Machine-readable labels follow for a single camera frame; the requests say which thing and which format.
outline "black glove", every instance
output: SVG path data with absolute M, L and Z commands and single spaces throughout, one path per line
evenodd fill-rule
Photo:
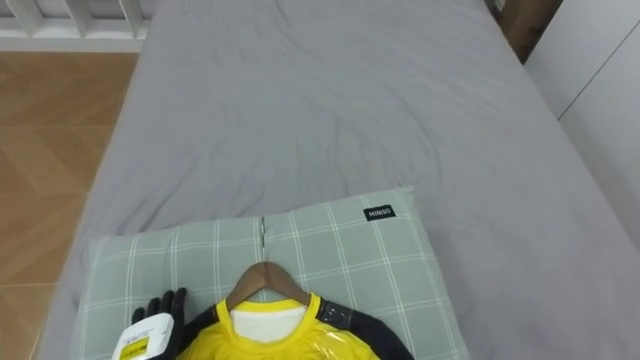
M 175 360 L 180 353 L 182 335 L 184 332 L 184 299 L 187 289 L 180 288 L 175 293 L 171 290 L 164 293 L 162 300 L 153 298 L 145 313 L 144 308 L 137 308 L 131 316 L 131 324 L 135 324 L 145 317 L 151 317 L 159 313 L 168 313 L 173 317 L 173 330 L 169 344 L 161 355 L 153 357 L 154 360 Z

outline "clothes hanger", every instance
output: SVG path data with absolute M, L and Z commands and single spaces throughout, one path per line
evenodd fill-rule
M 302 290 L 282 266 L 272 262 L 259 262 L 250 266 L 227 296 L 227 309 L 231 310 L 260 289 L 280 293 L 300 304 L 309 306 L 311 295 Z

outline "black sleeve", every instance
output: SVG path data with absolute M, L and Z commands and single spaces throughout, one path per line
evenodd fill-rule
M 354 310 L 349 330 L 371 347 L 381 360 L 413 360 L 400 338 L 382 321 Z
M 414 360 L 400 338 L 382 321 L 322 299 L 316 318 L 336 329 L 349 330 L 380 358 L 380 360 Z
M 196 316 L 184 327 L 182 342 L 178 353 L 182 353 L 198 337 L 200 331 L 218 322 L 218 313 L 215 305 Z

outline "bed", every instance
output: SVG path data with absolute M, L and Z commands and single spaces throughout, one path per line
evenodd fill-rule
M 473 359 L 640 358 L 640 255 L 481 0 L 164 1 L 40 358 L 92 239 L 399 186 Z

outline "white wall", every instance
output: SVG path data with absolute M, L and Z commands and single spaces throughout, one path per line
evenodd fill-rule
M 639 24 L 639 0 L 565 0 L 525 65 L 638 249 Z
M 640 247 L 640 28 L 594 77 L 560 124 Z
M 525 68 L 560 117 L 640 19 L 640 0 L 564 0 Z

